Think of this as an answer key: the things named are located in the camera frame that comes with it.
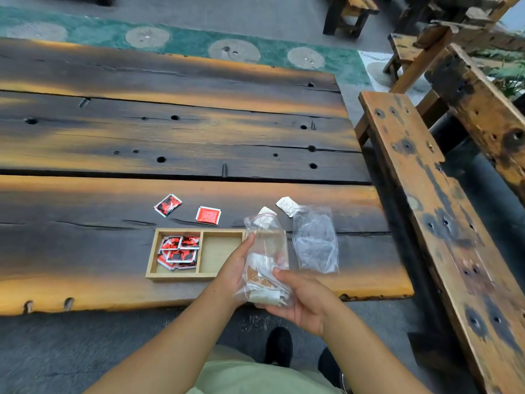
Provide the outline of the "person's right hand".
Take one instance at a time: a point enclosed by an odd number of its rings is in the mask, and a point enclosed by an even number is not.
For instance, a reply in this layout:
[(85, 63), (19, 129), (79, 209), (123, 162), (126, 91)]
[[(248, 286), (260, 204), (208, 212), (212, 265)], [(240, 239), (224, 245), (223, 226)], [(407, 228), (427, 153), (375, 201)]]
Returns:
[(305, 277), (305, 285), (292, 289), (292, 293), (295, 296), (292, 306), (266, 305), (264, 309), (322, 338), (334, 336), (336, 329), (342, 329), (355, 319), (351, 310), (314, 278)]

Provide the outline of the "person's left hand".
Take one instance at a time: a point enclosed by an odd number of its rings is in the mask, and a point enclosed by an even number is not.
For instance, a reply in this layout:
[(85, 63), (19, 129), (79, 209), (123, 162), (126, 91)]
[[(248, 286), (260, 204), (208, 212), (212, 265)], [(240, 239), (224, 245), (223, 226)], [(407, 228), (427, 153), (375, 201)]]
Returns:
[(229, 309), (234, 311), (244, 304), (237, 292), (243, 286), (242, 274), (246, 265), (246, 257), (255, 242), (255, 234), (249, 234), (246, 239), (229, 255), (215, 279), (208, 285), (213, 299), (220, 299)]

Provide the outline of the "clear zip bag with sachets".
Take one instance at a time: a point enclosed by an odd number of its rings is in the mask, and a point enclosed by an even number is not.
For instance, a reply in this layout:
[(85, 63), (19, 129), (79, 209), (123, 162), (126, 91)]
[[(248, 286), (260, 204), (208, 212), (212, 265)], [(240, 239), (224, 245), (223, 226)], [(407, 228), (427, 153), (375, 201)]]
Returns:
[[(255, 234), (255, 242), (250, 248), (248, 254), (253, 252), (285, 259), (288, 263), (288, 267), (286, 267), (285, 270), (289, 270), (290, 264), (287, 235), (285, 230), (281, 227), (278, 217), (272, 215), (254, 215), (245, 218), (244, 223), (247, 235), (251, 233)], [(245, 302), (248, 302), (245, 294), (241, 293), (241, 289), (237, 292), (237, 295), (239, 295), (239, 297)], [(294, 303), (292, 290), (291, 299), (289, 306), (292, 306)]]

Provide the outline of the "person's right forearm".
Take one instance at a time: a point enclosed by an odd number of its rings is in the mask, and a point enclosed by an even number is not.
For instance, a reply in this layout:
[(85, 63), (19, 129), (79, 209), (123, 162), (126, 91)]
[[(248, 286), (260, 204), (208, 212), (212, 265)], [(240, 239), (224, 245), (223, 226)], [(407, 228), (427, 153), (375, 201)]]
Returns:
[(353, 394), (432, 394), (339, 300), (325, 309), (322, 338)]

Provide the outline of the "person's left forearm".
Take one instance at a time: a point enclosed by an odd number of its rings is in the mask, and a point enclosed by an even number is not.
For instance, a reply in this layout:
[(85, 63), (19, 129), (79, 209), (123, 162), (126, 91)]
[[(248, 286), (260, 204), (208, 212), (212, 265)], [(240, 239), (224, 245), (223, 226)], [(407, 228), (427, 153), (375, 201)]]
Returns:
[(187, 393), (239, 305), (231, 294), (208, 287), (172, 323), (84, 394)]

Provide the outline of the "pile of white sachets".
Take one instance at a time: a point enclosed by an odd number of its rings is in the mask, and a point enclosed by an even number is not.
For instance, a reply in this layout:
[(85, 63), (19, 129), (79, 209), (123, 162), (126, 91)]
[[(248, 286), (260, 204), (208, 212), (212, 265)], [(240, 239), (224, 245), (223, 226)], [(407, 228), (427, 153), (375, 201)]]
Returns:
[(249, 253), (242, 275), (244, 283), (241, 293), (253, 304), (289, 306), (291, 289), (273, 274), (275, 268), (284, 270), (286, 267), (288, 263), (285, 259)]

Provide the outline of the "two-compartment wooden tray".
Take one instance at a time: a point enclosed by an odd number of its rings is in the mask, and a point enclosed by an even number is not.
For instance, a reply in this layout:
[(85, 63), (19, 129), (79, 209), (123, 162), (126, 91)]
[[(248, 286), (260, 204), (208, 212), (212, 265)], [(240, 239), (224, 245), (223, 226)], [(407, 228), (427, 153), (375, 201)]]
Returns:
[[(167, 235), (200, 235), (201, 243), (196, 270), (168, 271), (156, 261), (160, 241)], [(155, 231), (146, 278), (157, 282), (213, 279), (229, 255), (246, 238), (246, 229), (158, 228)]]

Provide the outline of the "empty clear plastic bag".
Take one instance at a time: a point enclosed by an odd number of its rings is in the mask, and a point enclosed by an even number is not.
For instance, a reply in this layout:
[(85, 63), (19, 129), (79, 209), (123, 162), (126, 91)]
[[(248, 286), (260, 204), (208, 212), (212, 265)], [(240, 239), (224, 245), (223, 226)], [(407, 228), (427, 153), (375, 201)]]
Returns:
[(339, 247), (331, 208), (299, 205), (292, 219), (292, 243), (299, 269), (338, 273)]

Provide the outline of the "plain red sachet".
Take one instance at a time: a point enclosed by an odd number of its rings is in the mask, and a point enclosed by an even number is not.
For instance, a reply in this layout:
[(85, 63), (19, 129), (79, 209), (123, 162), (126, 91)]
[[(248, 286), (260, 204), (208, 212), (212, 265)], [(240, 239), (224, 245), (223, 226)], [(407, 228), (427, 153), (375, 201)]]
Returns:
[(218, 225), (221, 216), (221, 209), (200, 206), (197, 210), (195, 220), (201, 224)]

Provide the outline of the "heap of red black sachets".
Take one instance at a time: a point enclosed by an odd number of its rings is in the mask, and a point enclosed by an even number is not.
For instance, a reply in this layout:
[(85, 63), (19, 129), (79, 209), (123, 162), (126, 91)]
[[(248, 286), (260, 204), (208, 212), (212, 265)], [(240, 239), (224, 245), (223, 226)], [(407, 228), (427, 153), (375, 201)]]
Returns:
[(196, 270), (200, 235), (167, 235), (160, 241), (156, 261), (168, 271)]

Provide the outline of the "person's black left shoe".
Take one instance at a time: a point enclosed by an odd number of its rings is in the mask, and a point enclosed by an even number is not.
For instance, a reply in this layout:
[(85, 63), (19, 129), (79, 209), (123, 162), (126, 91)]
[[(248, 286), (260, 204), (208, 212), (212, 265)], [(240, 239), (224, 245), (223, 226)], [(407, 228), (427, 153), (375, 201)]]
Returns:
[(293, 341), (291, 333), (285, 327), (276, 327), (266, 342), (264, 364), (290, 368), (293, 357)]

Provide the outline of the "person's black shoe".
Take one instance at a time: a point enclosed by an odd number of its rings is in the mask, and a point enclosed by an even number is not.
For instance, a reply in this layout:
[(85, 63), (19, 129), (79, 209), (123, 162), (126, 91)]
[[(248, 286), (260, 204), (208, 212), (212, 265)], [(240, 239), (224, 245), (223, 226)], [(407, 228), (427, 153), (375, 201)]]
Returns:
[(318, 371), (334, 387), (342, 390), (345, 394), (353, 394), (353, 391), (346, 380), (345, 374), (339, 367), (328, 347), (323, 350), (318, 359)]
[(293, 357), (293, 341), (291, 333), (285, 327), (276, 327), (266, 342), (264, 364), (290, 368)]

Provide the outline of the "red black sachet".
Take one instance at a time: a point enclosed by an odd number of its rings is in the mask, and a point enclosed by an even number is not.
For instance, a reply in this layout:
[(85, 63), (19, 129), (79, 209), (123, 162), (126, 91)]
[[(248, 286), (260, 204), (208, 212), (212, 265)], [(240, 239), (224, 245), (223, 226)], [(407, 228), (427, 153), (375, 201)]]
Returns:
[(176, 208), (182, 205), (182, 200), (175, 194), (170, 193), (163, 198), (153, 209), (159, 213), (162, 217), (167, 218)]

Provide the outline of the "person's black right shoe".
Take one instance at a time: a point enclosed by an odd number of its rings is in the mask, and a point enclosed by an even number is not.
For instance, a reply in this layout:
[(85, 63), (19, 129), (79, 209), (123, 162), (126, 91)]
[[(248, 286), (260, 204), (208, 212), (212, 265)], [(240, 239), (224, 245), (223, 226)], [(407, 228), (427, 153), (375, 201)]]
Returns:
[(323, 350), (318, 359), (318, 371), (334, 387), (342, 390), (345, 394), (353, 394), (353, 391), (346, 380), (345, 374), (339, 367), (328, 347)]

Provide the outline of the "person's light green clothing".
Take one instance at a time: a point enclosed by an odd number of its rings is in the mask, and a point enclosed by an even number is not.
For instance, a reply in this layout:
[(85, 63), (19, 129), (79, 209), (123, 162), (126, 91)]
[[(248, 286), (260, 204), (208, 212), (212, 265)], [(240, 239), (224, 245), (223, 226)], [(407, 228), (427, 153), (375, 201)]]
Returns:
[(186, 394), (345, 394), (314, 370), (256, 362), (231, 347), (216, 345)]

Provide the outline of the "long weathered wooden bench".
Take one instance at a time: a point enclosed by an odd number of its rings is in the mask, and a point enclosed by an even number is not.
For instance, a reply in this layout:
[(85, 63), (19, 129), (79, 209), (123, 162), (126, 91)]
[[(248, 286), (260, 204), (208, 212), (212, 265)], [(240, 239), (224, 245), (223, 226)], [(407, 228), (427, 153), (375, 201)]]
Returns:
[(364, 129), (408, 208), (480, 390), (525, 394), (525, 294), (408, 96), (363, 91)]

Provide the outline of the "green rug with round patterns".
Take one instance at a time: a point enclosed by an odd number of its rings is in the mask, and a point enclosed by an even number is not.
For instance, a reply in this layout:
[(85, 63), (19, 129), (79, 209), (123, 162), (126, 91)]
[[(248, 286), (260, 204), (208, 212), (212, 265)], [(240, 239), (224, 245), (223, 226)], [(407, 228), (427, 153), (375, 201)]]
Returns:
[(338, 83), (388, 91), (391, 53), (327, 47), (240, 34), (132, 24), (89, 16), (0, 6), (0, 37), (183, 54), (224, 61), (330, 72)]

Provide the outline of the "weathered wooden bench with backrest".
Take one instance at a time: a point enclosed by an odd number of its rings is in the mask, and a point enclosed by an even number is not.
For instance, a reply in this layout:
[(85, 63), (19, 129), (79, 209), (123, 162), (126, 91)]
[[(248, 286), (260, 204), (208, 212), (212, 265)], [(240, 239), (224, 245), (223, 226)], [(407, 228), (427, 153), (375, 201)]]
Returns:
[(448, 45), (425, 78), (525, 205), (525, 116), (459, 45)]

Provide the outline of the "dark wooden stool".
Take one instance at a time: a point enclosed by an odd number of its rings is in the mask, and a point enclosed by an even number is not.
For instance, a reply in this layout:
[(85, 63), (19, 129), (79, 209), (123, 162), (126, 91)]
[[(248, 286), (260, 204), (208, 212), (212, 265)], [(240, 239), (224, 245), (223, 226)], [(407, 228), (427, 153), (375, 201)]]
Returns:
[(331, 0), (322, 33), (333, 36), (341, 28), (358, 39), (368, 18), (379, 12), (374, 0)]

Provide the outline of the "small wooden bench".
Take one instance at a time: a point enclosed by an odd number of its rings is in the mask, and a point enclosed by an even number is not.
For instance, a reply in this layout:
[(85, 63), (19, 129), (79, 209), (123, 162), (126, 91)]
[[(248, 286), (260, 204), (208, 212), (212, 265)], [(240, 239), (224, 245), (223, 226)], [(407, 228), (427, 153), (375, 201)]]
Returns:
[(433, 21), (417, 37), (390, 33), (388, 40), (393, 55), (383, 68), (392, 82), (389, 92), (406, 93), (458, 32), (458, 25)]

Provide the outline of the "green fern plant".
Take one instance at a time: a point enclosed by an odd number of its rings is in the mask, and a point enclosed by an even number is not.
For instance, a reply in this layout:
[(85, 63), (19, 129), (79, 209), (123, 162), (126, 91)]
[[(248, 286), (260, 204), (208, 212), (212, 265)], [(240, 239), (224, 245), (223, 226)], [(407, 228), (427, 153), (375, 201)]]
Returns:
[(525, 94), (525, 51), (485, 49), (472, 58), (507, 98), (514, 101)]

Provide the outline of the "wooden furniture cluster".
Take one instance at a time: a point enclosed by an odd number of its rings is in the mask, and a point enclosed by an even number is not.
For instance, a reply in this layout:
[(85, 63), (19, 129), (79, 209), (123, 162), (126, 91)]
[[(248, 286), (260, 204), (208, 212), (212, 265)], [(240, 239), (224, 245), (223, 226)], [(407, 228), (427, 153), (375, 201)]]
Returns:
[(407, 8), (394, 32), (410, 34), (418, 22), (443, 20), (480, 27), (494, 27), (520, 0), (404, 0)]

